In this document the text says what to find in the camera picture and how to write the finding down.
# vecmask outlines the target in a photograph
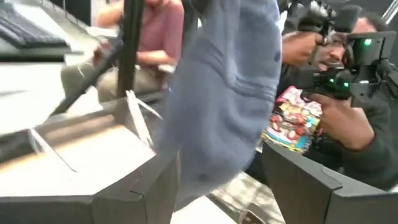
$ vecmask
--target white desk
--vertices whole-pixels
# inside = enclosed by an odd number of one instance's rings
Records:
[[[61,63],[0,63],[0,134],[35,126],[63,98]]]

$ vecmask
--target video camera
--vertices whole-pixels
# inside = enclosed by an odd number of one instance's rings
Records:
[[[398,73],[388,62],[396,32],[349,34],[343,44],[343,64],[321,72],[317,68],[303,69],[297,88],[338,100],[352,97],[353,103],[365,103],[386,84],[392,96],[398,96]]]
[[[337,13],[325,1],[294,0],[287,10],[285,29],[318,32],[325,38],[333,30],[349,33],[361,10],[359,6],[347,5]]]

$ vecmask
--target man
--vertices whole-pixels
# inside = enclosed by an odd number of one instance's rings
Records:
[[[162,86],[160,64],[175,65],[180,58],[184,11],[178,0],[145,0],[134,90],[136,94],[156,91]],[[99,27],[111,27],[118,23],[123,14],[124,1],[110,4],[97,18]],[[85,75],[95,66],[101,48],[95,50],[94,58],[77,66],[66,67],[61,71],[65,95],[69,95],[83,82]],[[117,70],[106,72],[97,83],[100,102],[116,99]]]
[[[379,16],[363,11],[353,32],[386,30],[388,27]],[[321,70],[327,69],[330,63],[341,63],[344,37],[345,35],[336,33],[334,43],[320,48],[317,62]],[[319,36],[310,33],[290,35],[288,39],[284,39],[283,62],[301,65],[319,39]],[[281,83],[286,87],[293,84],[294,80]],[[390,109],[387,103],[375,96],[369,106],[352,108],[349,101],[334,100],[321,95],[311,95],[309,98],[321,104],[323,114],[320,127],[324,134],[312,143],[304,156],[379,189],[393,188],[398,183],[398,149],[392,145]],[[265,177],[259,175],[260,172],[263,173],[263,167],[258,156],[256,164],[251,164],[247,172],[266,183]],[[281,216],[275,215],[280,211],[266,212],[270,216],[267,223],[283,222]]]
[[[155,150],[180,150],[175,209],[241,172],[272,110],[281,36],[276,0],[215,0],[173,75]]]

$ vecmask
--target colorful package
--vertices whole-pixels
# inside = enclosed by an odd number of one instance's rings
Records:
[[[299,153],[310,147],[322,109],[319,103],[303,101],[301,92],[291,86],[278,97],[262,139]]]

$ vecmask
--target white surface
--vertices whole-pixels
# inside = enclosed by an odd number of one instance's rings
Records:
[[[175,71],[175,66],[172,65],[159,65],[158,69],[162,72],[167,72],[169,74],[174,73]]]
[[[93,37],[117,37],[118,33],[113,29],[104,29],[98,27],[87,27],[86,31],[89,35]]]
[[[280,32],[283,32],[283,30],[285,29],[285,22],[286,22],[286,19],[287,19],[287,11],[284,11],[284,12],[280,15],[280,19],[279,19],[279,23],[278,23]]]
[[[206,223],[232,224],[235,222],[207,197],[201,197],[184,209],[174,213],[170,224]]]
[[[106,123],[114,121],[113,116],[109,115],[108,118],[93,119],[86,123],[96,128],[101,126],[104,119]],[[112,147],[115,141],[122,144]],[[93,195],[155,156],[151,148],[124,126],[105,129],[57,146],[57,149],[75,172],[66,169],[57,158],[47,154],[10,161],[0,165],[0,196]]]
[[[0,134],[44,122],[63,98],[61,63],[0,63]]]
[[[93,54],[65,54],[63,56],[63,61],[65,62],[66,66],[78,65],[82,62],[88,61],[90,58],[92,58],[92,56]]]
[[[391,193],[398,193],[398,185],[396,185],[395,187],[393,187],[393,188],[390,190],[390,192],[391,192]]]

